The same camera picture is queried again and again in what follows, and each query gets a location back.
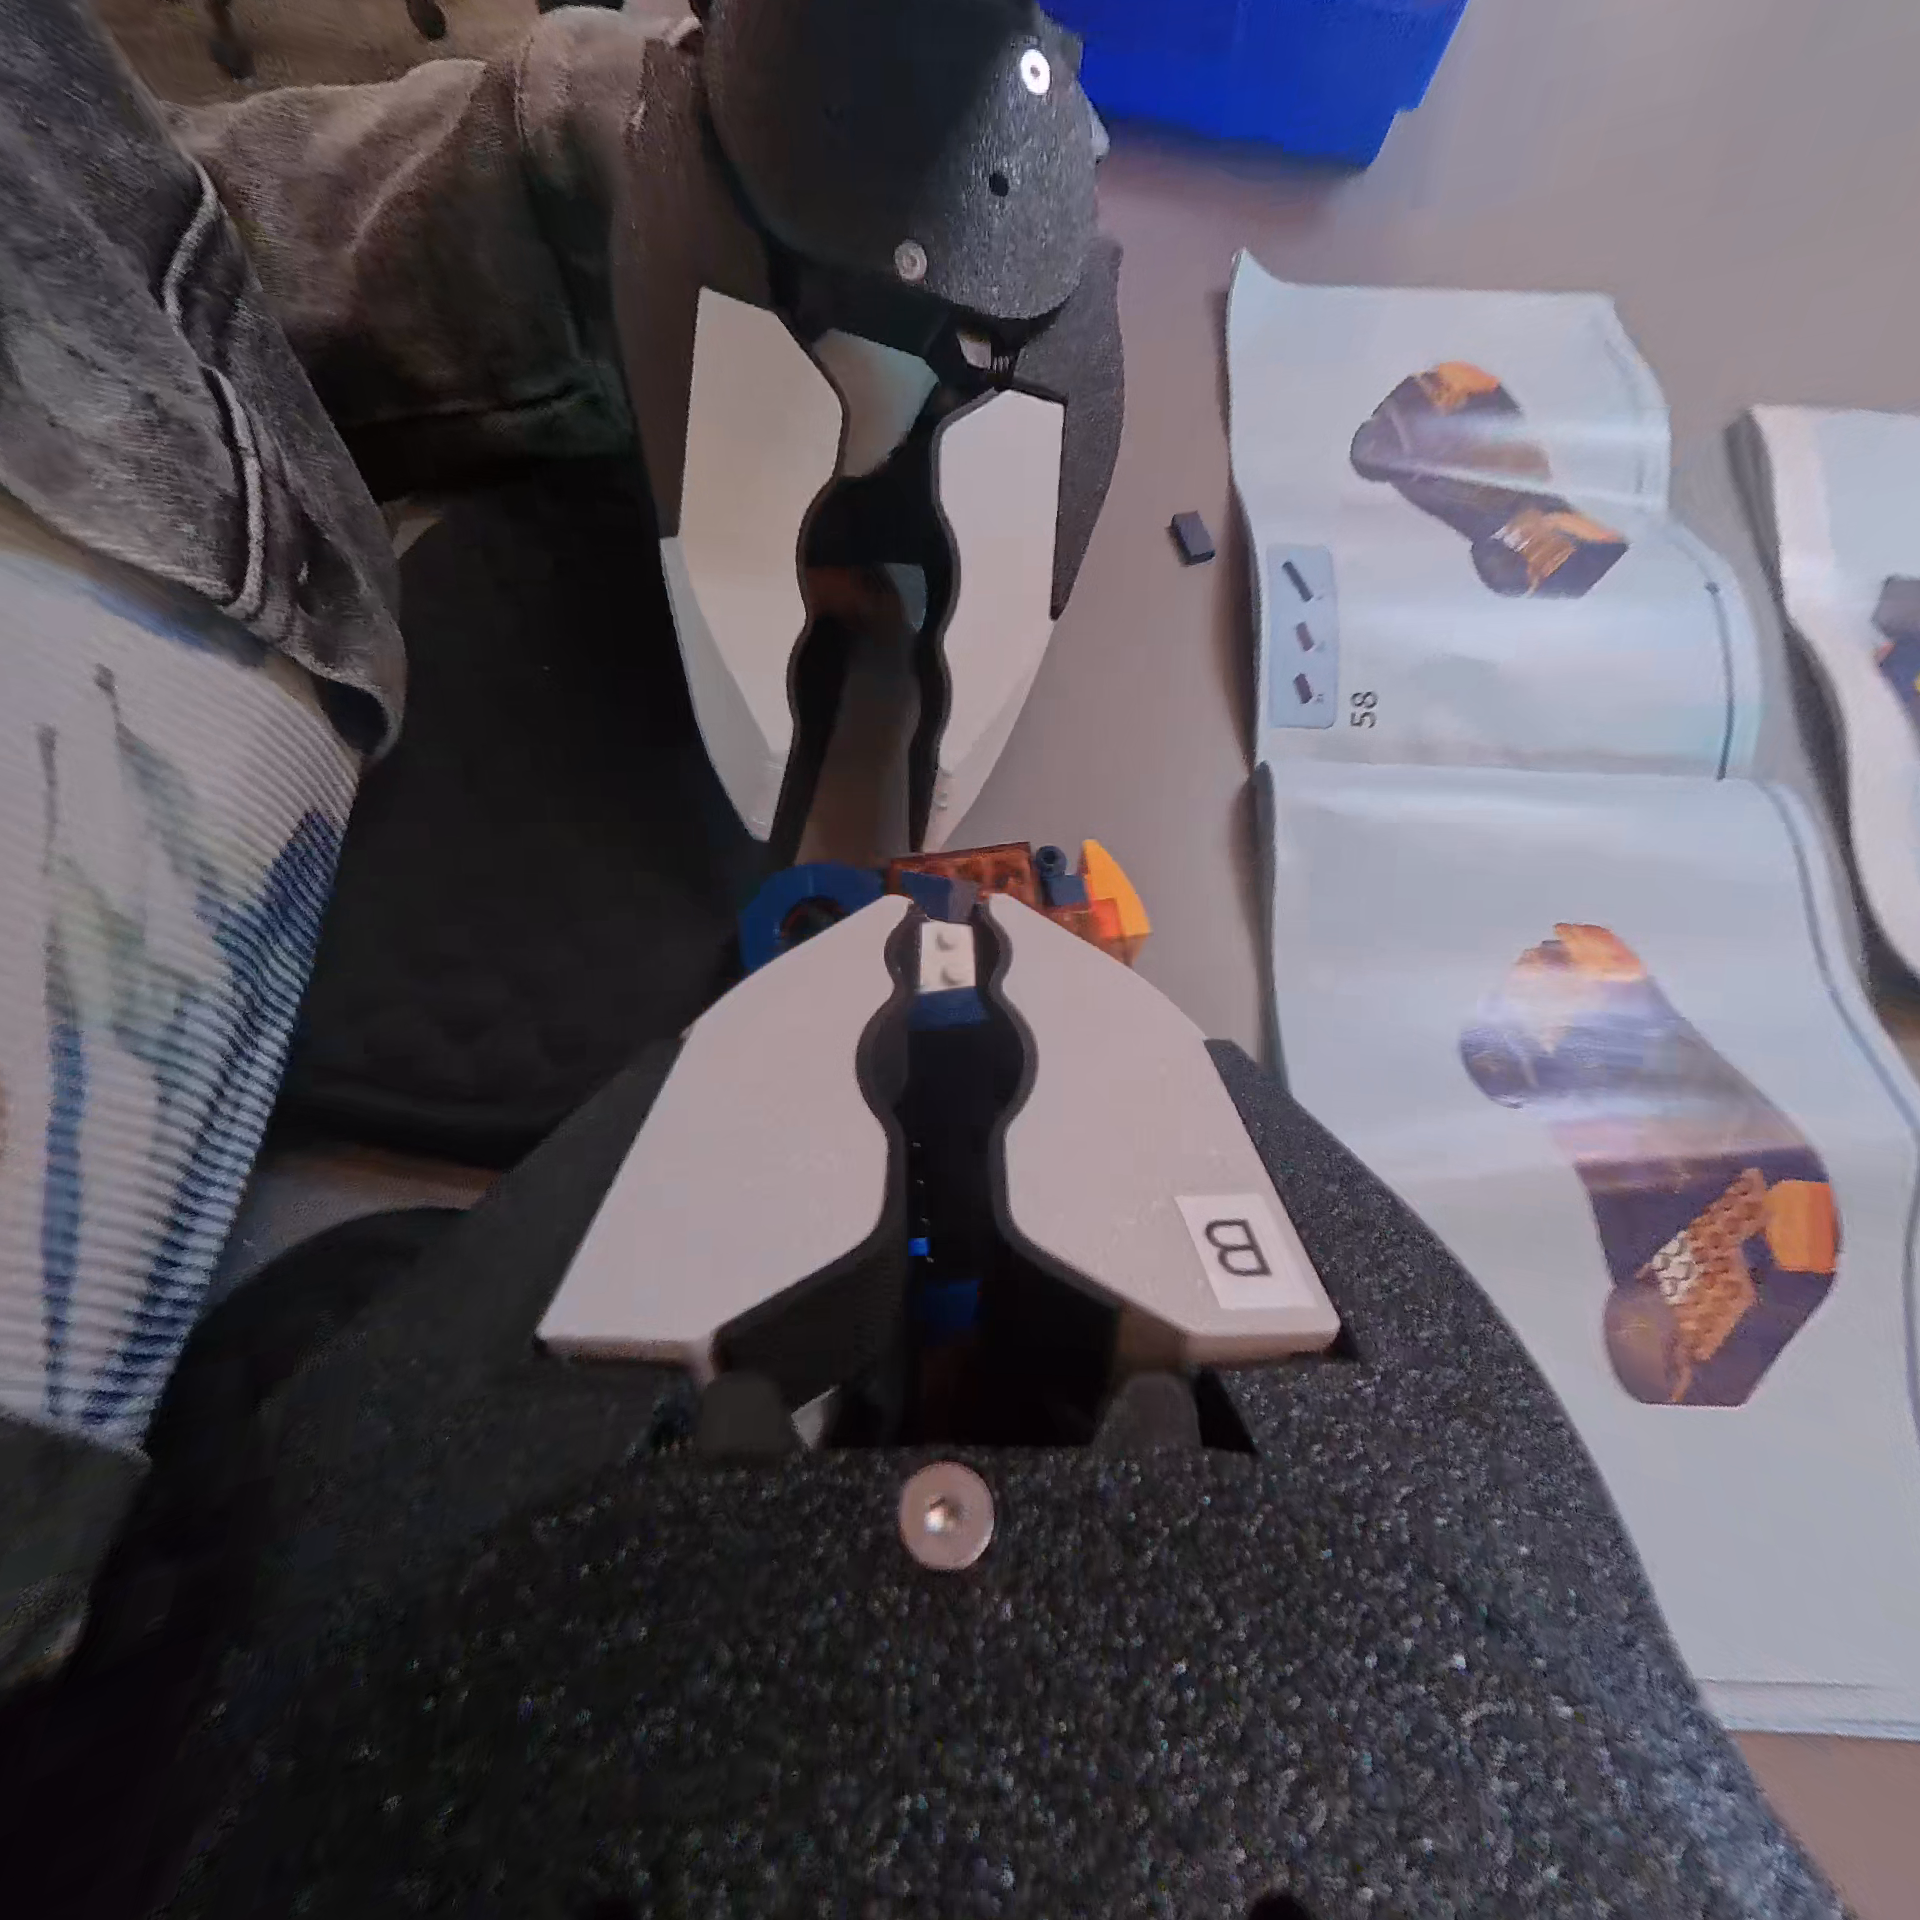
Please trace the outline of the blue plastic bin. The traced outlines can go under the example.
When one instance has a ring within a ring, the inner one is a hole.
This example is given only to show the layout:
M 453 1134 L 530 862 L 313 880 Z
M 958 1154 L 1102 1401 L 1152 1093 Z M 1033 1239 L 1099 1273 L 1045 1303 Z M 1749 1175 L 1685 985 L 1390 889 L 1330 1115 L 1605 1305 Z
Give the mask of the blue plastic bin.
M 1369 167 L 1415 112 L 1463 2 L 1045 2 L 1113 123 Z

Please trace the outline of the open toy instruction booklet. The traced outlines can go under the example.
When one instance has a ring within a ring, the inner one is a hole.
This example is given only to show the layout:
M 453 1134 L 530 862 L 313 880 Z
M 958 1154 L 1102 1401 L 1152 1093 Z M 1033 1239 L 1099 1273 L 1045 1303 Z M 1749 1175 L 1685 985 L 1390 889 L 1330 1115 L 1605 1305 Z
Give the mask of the open toy instruction booklet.
M 1223 327 L 1287 1088 L 1467 1269 L 1737 1730 L 1915 1737 L 1915 1083 L 1598 295 Z

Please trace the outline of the grey denim jacket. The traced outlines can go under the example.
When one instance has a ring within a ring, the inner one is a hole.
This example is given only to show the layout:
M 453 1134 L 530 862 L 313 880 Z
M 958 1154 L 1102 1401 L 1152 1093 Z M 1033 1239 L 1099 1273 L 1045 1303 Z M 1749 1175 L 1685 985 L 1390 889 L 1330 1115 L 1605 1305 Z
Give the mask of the grey denim jacket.
M 2 7 L 2 480 L 327 686 L 368 757 L 407 663 L 386 523 L 206 167 L 89 5 Z

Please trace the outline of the striped white blue shirt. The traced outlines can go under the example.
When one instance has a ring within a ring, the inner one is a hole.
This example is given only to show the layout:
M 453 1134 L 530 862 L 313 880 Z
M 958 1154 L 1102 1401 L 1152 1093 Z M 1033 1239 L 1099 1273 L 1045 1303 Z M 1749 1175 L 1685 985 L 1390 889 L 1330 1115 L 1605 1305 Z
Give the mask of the striped white blue shirt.
M 139 1449 L 267 1131 L 361 770 L 297 663 L 5 498 L 5 1413 Z

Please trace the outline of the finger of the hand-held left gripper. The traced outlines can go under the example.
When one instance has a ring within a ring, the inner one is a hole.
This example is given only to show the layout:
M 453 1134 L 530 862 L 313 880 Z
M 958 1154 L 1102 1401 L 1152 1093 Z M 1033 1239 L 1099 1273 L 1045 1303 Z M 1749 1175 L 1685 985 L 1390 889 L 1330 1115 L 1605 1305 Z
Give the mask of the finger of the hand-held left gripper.
M 713 288 L 695 309 L 663 583 L 711 768 L 766 843 L 798 729 L 789 665 L 809 629 L 802 537 L 832 485 L 905 439 L 907 357 L 834 329 L 818 361 L 775 309 Z
M 997 391 L 930 437 L 949 585 L 928 629 L 930 693 L 910 752 L 910 834 L 946 850 L 997 768 L 1054 635 L 1065 409 Z

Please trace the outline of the closed instruction booklet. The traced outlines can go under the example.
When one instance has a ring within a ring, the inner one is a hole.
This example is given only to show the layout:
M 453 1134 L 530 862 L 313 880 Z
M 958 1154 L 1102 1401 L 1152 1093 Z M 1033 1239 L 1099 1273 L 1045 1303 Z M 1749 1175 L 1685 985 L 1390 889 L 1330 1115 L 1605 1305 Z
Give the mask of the closed instruction booklet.
M 1879 951 L 1918 974 L 1918 421 L 1760 405 L 1730 457 L 1790 640 L 1829 711 Z

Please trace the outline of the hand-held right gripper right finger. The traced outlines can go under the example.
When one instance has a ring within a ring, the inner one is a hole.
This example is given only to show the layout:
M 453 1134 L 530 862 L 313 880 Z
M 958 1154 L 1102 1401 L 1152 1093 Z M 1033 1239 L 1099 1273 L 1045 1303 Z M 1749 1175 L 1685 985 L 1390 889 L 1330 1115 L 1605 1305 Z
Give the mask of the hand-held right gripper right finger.
M 1001 1214 L 1049 1275 L 1115 1310 L 1111 1369 L 1328 1353 L 1339 1317 L 1202 1029 L 1038 910 L 983 907 L 1024 1070 Z

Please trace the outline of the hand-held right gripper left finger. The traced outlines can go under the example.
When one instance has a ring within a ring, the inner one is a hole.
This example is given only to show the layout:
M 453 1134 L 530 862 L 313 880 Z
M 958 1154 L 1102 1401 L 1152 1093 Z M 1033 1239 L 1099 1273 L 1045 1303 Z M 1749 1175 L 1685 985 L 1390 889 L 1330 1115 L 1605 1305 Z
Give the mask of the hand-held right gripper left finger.
M 537 1326 L 576 1360 L 855 1381 L 896 1342 L 921 914 L 869 903 L 686 1033 Z

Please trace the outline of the blue orange toy brick model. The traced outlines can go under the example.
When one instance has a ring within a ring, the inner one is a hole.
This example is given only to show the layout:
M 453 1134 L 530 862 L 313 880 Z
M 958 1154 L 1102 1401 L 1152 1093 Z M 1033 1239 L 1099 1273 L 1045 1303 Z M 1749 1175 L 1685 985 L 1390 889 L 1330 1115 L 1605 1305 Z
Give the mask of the blue orange toy brick model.
M 1134 896 L 1097 891 L 1097 843 L 1067 871 L 1029 843 L 903 855 L 768 878 L 741 914 L 745 974 L 679 1033 L 667 1090 L 736 1118 L 807 1113 L 903 1127 L 907 1090 L 944 1115 L 969 1099 L 1015 1166 L 1015 1198 L 1083 1168 L 1120 1113 L 1209 1077 L 1207 1038 L 1122 971 Z

